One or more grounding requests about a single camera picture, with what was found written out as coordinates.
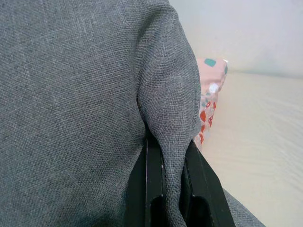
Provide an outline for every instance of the pink pillow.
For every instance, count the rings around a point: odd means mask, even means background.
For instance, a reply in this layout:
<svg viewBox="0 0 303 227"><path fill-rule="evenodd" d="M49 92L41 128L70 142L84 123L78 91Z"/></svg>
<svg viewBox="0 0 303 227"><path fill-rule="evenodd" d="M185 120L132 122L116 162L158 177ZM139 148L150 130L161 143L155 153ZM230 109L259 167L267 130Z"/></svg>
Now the pink pillow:
<svg viewBox="0 0 303 227"><path fill-rule="evenodd" d="M201 151L204 140L209 137L209 130L213 123L218 94L224 84L227 74L227 61L223 59L214 60L206 58L197 59L197 63L201 82L201 102L199 111L201 130L194 140Z"/></svg>

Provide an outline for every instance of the bed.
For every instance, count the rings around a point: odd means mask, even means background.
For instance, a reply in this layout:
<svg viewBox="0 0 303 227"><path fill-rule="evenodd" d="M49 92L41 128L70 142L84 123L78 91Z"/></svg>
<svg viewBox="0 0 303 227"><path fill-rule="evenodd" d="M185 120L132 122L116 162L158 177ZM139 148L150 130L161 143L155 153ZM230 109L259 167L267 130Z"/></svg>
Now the bed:
<svg viewBox="0 0 303 227"><path fill-rule="evenodd" d="M303 79L229 72L203 155L267 227L303 226Z"/></svg>

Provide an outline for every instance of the red pattern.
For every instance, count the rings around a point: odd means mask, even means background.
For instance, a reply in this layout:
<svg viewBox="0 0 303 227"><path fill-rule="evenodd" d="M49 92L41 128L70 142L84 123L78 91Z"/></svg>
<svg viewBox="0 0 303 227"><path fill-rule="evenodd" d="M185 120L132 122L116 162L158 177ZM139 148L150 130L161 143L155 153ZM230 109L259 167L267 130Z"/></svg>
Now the red pattern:
<svg viewBox="0 0 303 227"><path fill-rule="evenodd" d="M206 121L206 113L205 113L204 110L201 112L200 118L201 118L202 121L204 121L204 122Z"/></svg>

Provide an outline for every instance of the gray linen upholstery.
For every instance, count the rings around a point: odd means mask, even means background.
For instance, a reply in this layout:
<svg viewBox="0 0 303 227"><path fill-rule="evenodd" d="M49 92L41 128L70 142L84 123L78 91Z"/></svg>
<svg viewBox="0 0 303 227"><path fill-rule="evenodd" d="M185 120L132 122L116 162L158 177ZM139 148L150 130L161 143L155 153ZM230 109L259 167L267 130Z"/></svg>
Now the gray linen upholstery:
<svg viewBox="0 0 303 227"><path fill-rule="evenodd" d="M199 78L166 0L0 1L0 226L123 226L145 124L171 226Z"/></svg>

